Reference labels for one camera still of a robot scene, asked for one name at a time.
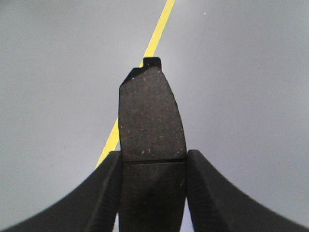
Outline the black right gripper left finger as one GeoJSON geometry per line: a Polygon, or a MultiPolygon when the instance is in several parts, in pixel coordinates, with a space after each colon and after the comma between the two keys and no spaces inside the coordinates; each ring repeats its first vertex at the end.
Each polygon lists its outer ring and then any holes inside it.
{"type": "Polygon", "coordinates": [[[111,152],[70,194],[8,232],[111,232],[121,192],[122,159],[111,152]]]}

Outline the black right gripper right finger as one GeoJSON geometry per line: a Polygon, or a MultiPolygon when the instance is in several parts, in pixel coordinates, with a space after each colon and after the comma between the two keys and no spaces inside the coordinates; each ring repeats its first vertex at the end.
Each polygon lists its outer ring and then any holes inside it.
{"type": "Polygon", "coordinates": [[[229,182],[198,150],[187,155],[187,200],[196,232],[307,232],[229,182]]]}

